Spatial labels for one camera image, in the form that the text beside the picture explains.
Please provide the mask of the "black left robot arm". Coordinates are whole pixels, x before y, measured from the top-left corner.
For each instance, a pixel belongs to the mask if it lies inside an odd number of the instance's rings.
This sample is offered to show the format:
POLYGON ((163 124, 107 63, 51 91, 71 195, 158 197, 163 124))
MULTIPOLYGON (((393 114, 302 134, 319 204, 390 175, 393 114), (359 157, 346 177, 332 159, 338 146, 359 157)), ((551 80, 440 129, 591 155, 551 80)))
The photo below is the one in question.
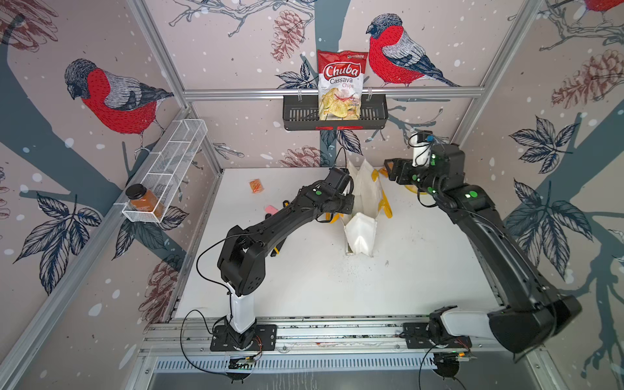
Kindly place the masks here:
POLYGON ((217 267, 230 291, 229 332, 239 338, 253 336, 257 320, 253 293, 266 276, 266 257, 299 227, 329 214, 350 215, 354 208, 354 180, 345 168, 331 168, 324 180, 302 187, 284 208, 264 221, 231 228, 224 240, 217 267))

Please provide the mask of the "white tote pouch yellow handles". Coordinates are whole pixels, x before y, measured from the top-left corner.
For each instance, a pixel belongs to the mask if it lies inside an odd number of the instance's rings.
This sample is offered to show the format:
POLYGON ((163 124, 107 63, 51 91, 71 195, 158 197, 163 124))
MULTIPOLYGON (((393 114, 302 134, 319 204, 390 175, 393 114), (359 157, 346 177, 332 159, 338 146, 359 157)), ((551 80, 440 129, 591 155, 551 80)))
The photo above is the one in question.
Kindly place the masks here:
POLYGON ((392 208, 381 184, 382 175, 387 175, 387 172, 384 169, 375 169, 367 160, 359 168, 349 161, 347 169, 354 179, 353 213, 325 216, 331 224, 342 222, 348 254, 363 254, 372 258, 378 217, 380 214, 385 214, 388 219, 393 217, 392 208))

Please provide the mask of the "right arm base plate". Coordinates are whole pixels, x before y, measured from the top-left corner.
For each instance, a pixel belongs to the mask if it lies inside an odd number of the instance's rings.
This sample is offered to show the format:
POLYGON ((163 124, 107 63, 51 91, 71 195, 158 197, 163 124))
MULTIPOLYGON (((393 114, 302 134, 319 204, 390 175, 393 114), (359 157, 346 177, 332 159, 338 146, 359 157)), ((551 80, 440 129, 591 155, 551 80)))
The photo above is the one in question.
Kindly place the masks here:
POLYGON ((406 341, 408 349, 471 349, 472 342, 467 336, 451 336, 438 323, 403 323, 399 337, 406 341))

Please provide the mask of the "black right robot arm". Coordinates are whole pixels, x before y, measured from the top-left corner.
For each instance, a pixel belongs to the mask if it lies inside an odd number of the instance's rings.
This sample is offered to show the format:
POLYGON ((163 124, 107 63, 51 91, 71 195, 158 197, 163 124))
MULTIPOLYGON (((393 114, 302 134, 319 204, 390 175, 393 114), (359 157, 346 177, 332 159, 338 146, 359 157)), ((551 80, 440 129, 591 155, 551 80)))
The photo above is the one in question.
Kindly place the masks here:
POLYGON ((559 292, 539 273, 505 228, 485 190, 465 182, 465 154, 458 145, 434 145, 427 151, 423 165, 410 159, 385 160, 389 180, 415 185, 431 195, 466 234, 502 293, 502 307, 489 313, 454 305, 433 311, 430 340, 446 345, 461 336, 477 337, 495 340, 513 354, 531 352, 580 314, 579 301, 559 292))

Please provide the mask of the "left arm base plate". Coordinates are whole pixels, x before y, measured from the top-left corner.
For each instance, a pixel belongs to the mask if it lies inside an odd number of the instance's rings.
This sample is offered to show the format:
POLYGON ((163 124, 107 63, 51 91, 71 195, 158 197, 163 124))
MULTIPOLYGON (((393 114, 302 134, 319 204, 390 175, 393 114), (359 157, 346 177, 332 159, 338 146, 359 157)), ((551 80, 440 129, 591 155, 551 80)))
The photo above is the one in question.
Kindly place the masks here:
POLYGON ((218 325, 213 331, 210 351, 274 351, 276 338, 277 326, 274 324, 254 323, 244 333, 237 333, 230 325, 218 325))

